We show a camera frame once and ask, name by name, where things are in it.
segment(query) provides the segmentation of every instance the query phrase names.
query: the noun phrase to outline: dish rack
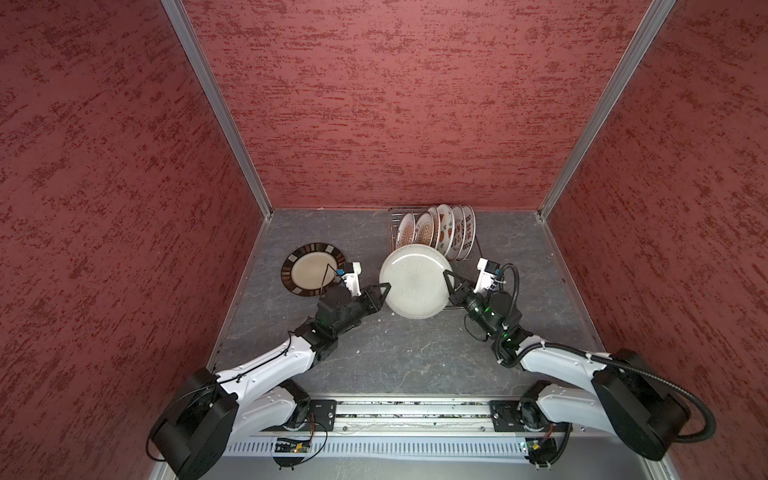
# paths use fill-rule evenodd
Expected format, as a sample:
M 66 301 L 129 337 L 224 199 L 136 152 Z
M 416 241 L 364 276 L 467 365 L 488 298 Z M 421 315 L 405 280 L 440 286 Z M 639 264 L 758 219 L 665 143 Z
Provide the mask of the dish rack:
M 418 219 L 419 215 L 425 213 L 429 205 L 414 205 L 411 207 L 392 207 L 389 209 L 389 251 L 395 251 L 395 241 L 397 239 L 397 229 L 400 226 L 400 221 L 403 216 L 408 212 L 411 212 L 413 216 Z M 480 239 L 477 232 L 477 217 L 475 217 L 475 244 L 472 246 L 472 250 L 469 251 L 469 255 L 464 260 L 449 261 L 454 273 L 461 275 L 465 278 L 474 279 L 478 276 L 478 261 L 482 258 L 482 248 L 480 247 Z M 444 310 L 461 310 L 460 306 L 453 306 L 450 303 L 445 306 Z

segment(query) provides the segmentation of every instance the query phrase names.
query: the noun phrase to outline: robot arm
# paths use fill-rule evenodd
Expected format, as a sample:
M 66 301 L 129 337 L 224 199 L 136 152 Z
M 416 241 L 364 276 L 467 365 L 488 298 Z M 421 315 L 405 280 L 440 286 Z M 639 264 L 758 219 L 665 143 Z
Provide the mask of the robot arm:
M 389 293 L 388 283 L 360 289 L 360 271 L 359 263 L 339 270 L 343 285 L 328 289 L 317 314 L 278 347 L 216 375 L 197 370 L 152 427 L 147 454 L 152 440 L 180 480 L 197 480 L 231 439 L 286 422 L 300 425 L 310 398 L 290 378 L 330 355 L 339 335 L 380 311 Z
M 498 288 L 507 269 L 515 274 L 513 295 Z M 519 276 L 514 266 L 481 259 L 478 270 L 474 288 L 471 280 L 449 270 L 443 276 L 451 303 L 463 306 L 488 339 L 493 339 L 492 351 L 498 363 L 508 368 L 520 366 L 578 387 L 545 381 L 534 384 L 518 404 L 517 421 L 523 426 L 530 430 L 556 422 L 590 426 L 617 435 L 636 453 L 656 461 L 664 457 L 672 442 L 700 442 L 714 434 L 712 412 L 692 393 L 656 375 L 635 352 L 586 353 L 547 342 L 522 329 L 522 314 L 516 306 Z M 679 396 L 703 413 L 705 426 L 701 431 L 679 435 L 690 418 Z

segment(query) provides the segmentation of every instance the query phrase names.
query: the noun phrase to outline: vent grille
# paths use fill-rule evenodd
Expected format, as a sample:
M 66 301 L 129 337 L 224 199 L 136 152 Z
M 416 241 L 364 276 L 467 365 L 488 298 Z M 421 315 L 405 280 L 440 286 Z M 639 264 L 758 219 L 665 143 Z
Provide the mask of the vent grille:
M 323 445 L 323 436 L 315 438 L 306 455 L 312 455 Z M 274 453 L 275 439 L 258 439 L 238 442 L 227 446 L 225 456 L 270 457 L 296 456 Z M 476 437 L 329 437 L 322 457 L 382 457 L 382 458 L 463 458 L 496 462 L 525 460 L 520 441 L 505 437 L 484 439 Z

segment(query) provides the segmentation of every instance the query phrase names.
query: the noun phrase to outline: plate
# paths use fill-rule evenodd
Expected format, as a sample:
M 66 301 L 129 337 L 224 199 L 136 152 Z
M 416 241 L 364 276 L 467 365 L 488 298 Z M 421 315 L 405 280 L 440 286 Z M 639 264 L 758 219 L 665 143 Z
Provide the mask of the plate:
M 472 247 L 475 245 L 475 231 L 477 230 L 477 223 L 475 222 L 475 211 L 469 205 L 462 205 L 462 213 L 464 214 L 464 244 L 462 245 L 462 251 L 458 253 L 457 260 L 466 260 L 469 257 L 469 252 L 472 251 Z
M 280 268 L 280 279 L 291 293 L 299 296 L 320 295 L 329 284 L 341 281 L 336 270 L 345 261 L 344 254 L 333 245 L 308 243 L 286 258 Z
M 429 213 L 423 213 L 419 215 L 419 219 L 416 221 L 416 239 L 413 243 L 420 243 L 421 245 L 429 245 L 434 237 L 435 227 L 432 223 L 432 215 Z
M 379 271 L 379 282 L 392 289 L 386 304 L 409 319 L 425 319 L 439 313 L 448 303 L 443 271 L 451 265 L 437 250 L 414 243 L 392 252 Z
M 464 245 L 464 214 L 462 208 L 459 205 L 451 207 L 454 219 L 454 234 L 448 252 L 445 253 L 445 258 L 450 261 L 456 260 L 458 253 L 462 251 L 462 245 Z
M 453 242 L 453 212 L 451 207 L 446 204 L 440 204 L 437 207 L 440 230 L 438 231 L 437 244 L 435 249 L 445 255 Z
M 440 230 L 440 219 L 437 214 L 437 207 L 432 205 L 427 209 L 427 213 L 432 215 L 432 231 L 435 232 L 435 234 L 432 235 L 432 242 L 429 244 L 429 246 L 435 247 L 437 245 L 437 231 Z
M 415 223 L 413 214 L 408 212 L 402 216 L 400 220 L 400 226 L 397 227 L 397 239 L 395 240 L 395 250 L 405 245 L 413 243 L 413 237 L 415 235 Z

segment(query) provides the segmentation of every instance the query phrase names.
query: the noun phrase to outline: plate rim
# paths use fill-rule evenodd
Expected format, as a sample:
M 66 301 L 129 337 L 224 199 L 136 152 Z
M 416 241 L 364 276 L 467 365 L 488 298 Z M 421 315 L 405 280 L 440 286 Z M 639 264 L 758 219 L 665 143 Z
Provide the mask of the plate rim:
M 314 289 L 314 290 L 304 289 L 293 282 L 293 277 L 291 276 L 291 270 L 293 269 L 293 265 L 296 264 L 296 261 L 299 258 L 304 257 L 308 253 L 314 253 L 314 252 L 329 253 L 331 257 L 336 259 L 336 268 L 339 268 L 340 265 L 342 266 L 346 262 L 344 253 L 342 253 L 342 251 L 339 250 L 338 247 L 336 247 L 335 245 L 331 245 L 330 243 L 312 242 L 306 245 L 302 245 L 301 247 L 295 249 L 293 252 L 288 254 L 286 259 L 283 261 L 283 265 L 280 267 L 280 280 L 282 281 L 283 286 L 286 287 L 286 290 L 291 292 L 293 295 L 318 296 L 322 293 L 325 293 L 326 290 L 328 290 L 331 286 L 335 286 L 341 283 L 341 278 L 338 275 L 334 275 L 333 280 L 328 282 L 328 285 L 321 286 L 319 289 Z
M 442 253 L 440 253 L 440 252 L 439 252 L 439 250 L 437 250 L 436 248 L 432 248 L 432 247 L 430 247 L 429 245 L 425 245 L 425 244 L 423 244 L 423 243 L 411 243 L 410 245 L 405 245 L 404 247 L 401 247 L 401 248 L 406 248 L 406 247 L 416 247 L 416 248 L 419 248 L 419 249 L 421 249 L 421 248 L 429 248 L 430 250 L 434 250 L 435 252 L 437 252 L 437 253 L 438 253 L 438 256 L 439 256 L 439 257 L 442 257 L 442 258 L 445 260 L 445 264 L 448 266 L 448 269 L 447 269 L 447 270 L 449 270 L 449 271 L 451 271 L 451 272 L 453 271 L 453 267 L 451 266 L 451 263 L 448 261 L 448 259 L 447 259 L 447 258 L 445 258 L 445 255 L 443 255 Z M 401 249 L 399 248 L 399 249 L 397 249 L 397 250 L 394 250 L 394 251 L 390 252 L 390 254 L 389 254 L 389 255 L 387 255 L 387 257 L 384 259 L 384 262 L 382 263 L 382 266 L 381 266 L 381 268 L 379 269 L 379 282 L 383 282 L 383 281 L 384 281 L 384 280 L 382 279 L 382 271 L 384 270 L 384 266 L 385 266 L 385 265 L 386 265 L 386 264 L 389 262 L 389 258 L 390 258 L 392 255 L 394 255 L 395 253 L 400 253 L 400 254 L 402 254 L 402 252 L 401 252 L 400 250 L 401 250 Z M 446 300 L 446 301 L 445 301 L 445 305 L 448 305 L 449 301 L 450 301 L 450 300 Z M 397 313 L 397 314 L 398 314 L 398 315 L 400 315 L 401 317 L 403 317 L 403 318 L 406 318 L 406 319 L 410 319 L 410 320 L 422 320 L 422 319 L 428 319 L 428 318 L 432 318 L 432 317 L 434 317 L 435 315 L 437 315 L 438 313 L 442 312 L 442 311 L 443 311 L 443 309 L 445 308 L 445 305 L 443 305 L 443 306 L 441 306 L 441 307 L 440 307 L 440 310 L 437 310 L 437 311 L 435 311 L 435 312 L 434 312 L 432 315 L 430 315 L 430 316 L 423 316 L 423 317 L 415 318 L 415 317 L 412 317 L 412 316 L 403 315 L 403 314 L 402 314 L 402 313 L 400 313 L 400 312 L 399 312 L 397 309 L 393 308 L 393 307 L 392 307 L 392 305 L 390 305 L 390 304 L 387 302 L 387 300 L 386 300 L 386 299 L 384 300 L 384 303 L 386 303 L 386 305 L 387 305 L 387 306 L 388 306 L 388 307 L 389 307 L 389 308 L 390 308 L 390 309 L 391 309 L 391 310 L 392 310 L 394 313 Z
M 469 243 L 469 248 L 467 249 L 467 253 L 462 257 L 462 252 L 458 252 L 458 256 L 456 257 L 457 261 L 467 260 L 467 257 L 469 257 L 469 253 L 472 252 L 472 248 L 475 246 L 475 235 L 477 235 L 478 232 L 478 218 L 475 216 L 475 209 L 470 207 L 469 205 L 462 205 L 462 212 L 465 208 L 468 208 L 469 211 L 472 213 L 472 222 L 475 224 L 475 228 L 472 229 L 472 241 Z M 464 235 L 466 235 L 467 232 L 467 226 L 464 226 Z
M 432 225 L 432 236 L 429 238 L 429 243 L 419 243 L 416 241 L 416 238 L 418 237 L 418 235 L 416 235 L 416 228 L 419 226 L 419 221 L 424 216 L 429 217 L 429 224 Z M 432 217 L 432 214 L 429 213 L 428 211 L 424 212 L 423 214 L 419 215 L 419 218 L 416 219 L 416 223 L 413 224 L 413 243 L 417 243 L 418 245 L 426 245 L 427 247 L 429 247 L 432 244 L 432 237 L 434 236 L 435 236 L 435 219 Z
M 451 208 L 451 206 L 450 206 L 450 205 L 448 205 L 448 204 L 439 204 L 439 205 L 437 206 L 437 209 L 438 209 L 438 210 L 437 210 L 438 218 L 440 218 L 440 216 L 439 216 L 439 215 L 440 215 L 440 207 L 442 207 L 443 205 L 445 205 L 445 206 L 448 208 L 448 212 L 451 214 L 451 224 L 453 224 L 453 223 L 455 222 L 455 219 L 453 218 L 453 209 L 452 209 L 452 208 Z M 441 254 L 441 255 L 445 256 L 445 254 L 448 252 L 448 249 L 451 247 L 451 244 L 453 243 L 453 235 L 456 233 L 456 232 L 455 232 L 455 230 L 456 230 L 456 228 L 455 228 L 455 227 L 453 227 L 453 228 L 451 229 L 451 236 L 448 238 L 448 248 L 446 248 L 446 249 L 445 249 L 445 252 L 444 252 L 444 253 L 443 253 L 443 252 L 440 252 L 440 249 L 439 249 L 439 248 L 437 248 L 437 246 L 435 245 L 435 250 L 437 250 L 438 252 L 440 252 L 440 254 Z
M 400 243 L 399 242 L 400 234 L 404 231 L 405 225 L 408 224 L 408 221 L 406 220 L 406 218 L 408 218 L 408 215 L 411 216 L 413 221 L 413 235 L 411 235 L 411 239 L 408 243 L 406 243 L 405 245 L 402 245 L 401 247 L 398 247 L 397 244 Z M 407 247 L 408 245 L 413 245 L 413 239 L 415 238 L 416 238 L 416 218 L 413 216 L 412 212 L 408 212 L 407 214 L 402 216 L 402 219 L 400 219 L 400 225 L 397 226 L 397 234 L 395 235 L 395 250 L 397 250 L 398 248 Z
M 453 206 L 451 206 L 451 214 L 453 214 L 453 234 L 454 234 L 454 239 L 455 239 L 455 235 L 456 235 L 456 214 L 453 213 L 453 209 L 454 208 L 458 208 L 458 211 L 462 212 L 462 225 L 464 225 L 464 210 L 462 209 L 462 207 L 460 205 L 453 205 Z M 466 235 L 467 235 L 466 225 L 464 225 L 464 227 L 462 228 L 462 242 L 458 245 L 458 250 L 456 250 L 456 256 L 453 257 L 453 258 L 449 257 L 449 254 L 453 251 L 453 242 L 451 242 L 451 244 L 449 245 L 448 251 L 445 252 L 445 258 L 449 262 L 452 262 L 452 261 L 456 260 L 458 258 L 458 255 L 462 252 L 462 247 L 464 246 L 464 239 L 465 239 Z
M 435 241 L 434 245 L 432 242 L 429 242 L 429 246 L 437 250 L 437 235 L 435 233 L 440 230 L 440 215 L 437 213 L 437 207 L 435 205 L 430 205 L 427 208 L 427 213 L 432 215 L 432 239 Z

